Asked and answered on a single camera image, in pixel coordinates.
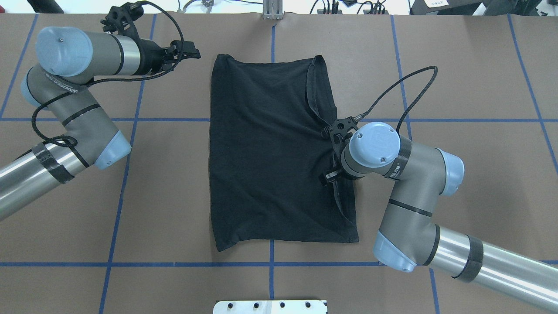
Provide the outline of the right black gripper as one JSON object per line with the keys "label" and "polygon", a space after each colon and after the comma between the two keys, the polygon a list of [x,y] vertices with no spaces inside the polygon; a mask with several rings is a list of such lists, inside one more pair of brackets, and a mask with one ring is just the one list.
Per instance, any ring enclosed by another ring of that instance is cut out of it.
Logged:
{"label": "right black gripper", "polygon": [[327,186],[341,179],[349,180],[349,173],[342,154],[337,154],[333,157],[333,167],[322,173],[322,185]]}

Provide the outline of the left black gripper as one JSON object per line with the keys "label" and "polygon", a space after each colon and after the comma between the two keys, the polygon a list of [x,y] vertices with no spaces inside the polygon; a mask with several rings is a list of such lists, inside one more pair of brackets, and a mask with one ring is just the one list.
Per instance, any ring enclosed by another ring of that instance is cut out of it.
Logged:
{"label": "left black gripper", "polygon": [[185,59],[200,59],[201,53],[191,41],[174,40],[169,47],[162,48],[154,41],[139,39],[139,75],[155,75],[170,70],[173,65]]}

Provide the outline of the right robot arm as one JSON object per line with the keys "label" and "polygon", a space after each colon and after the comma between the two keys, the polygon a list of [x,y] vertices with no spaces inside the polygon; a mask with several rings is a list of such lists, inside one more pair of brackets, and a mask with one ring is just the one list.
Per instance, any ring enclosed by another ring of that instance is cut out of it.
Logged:
{"label": "right robot arm", "polygon": [[385,266],[412,272],[428,266],[540,309],[557,312],[557,269],[472,235],[436,224],[443,195],[463,182],[465,165],[455,155],[412,141],[381,122],[358,127],[358,117],[337,119],[322,137],[333,147],[325,184],[378,174],[393,181],[373,254]]}

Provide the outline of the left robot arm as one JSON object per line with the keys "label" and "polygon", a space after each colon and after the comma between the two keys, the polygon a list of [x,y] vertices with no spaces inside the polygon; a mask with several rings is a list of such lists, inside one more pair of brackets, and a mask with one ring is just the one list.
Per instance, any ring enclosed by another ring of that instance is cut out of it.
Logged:
{"label": "left robot arm", "polygon": [[159,47],[123,33],[46,27],[37,35],[38,63],[20,85],[35,106],[31,125],[41,141],[1,169],[1,219],[6,219],[88,168],[106,169],[131,153],[131,144],[90,93],[94,77],[153,79],[201,54],[191,41]]}

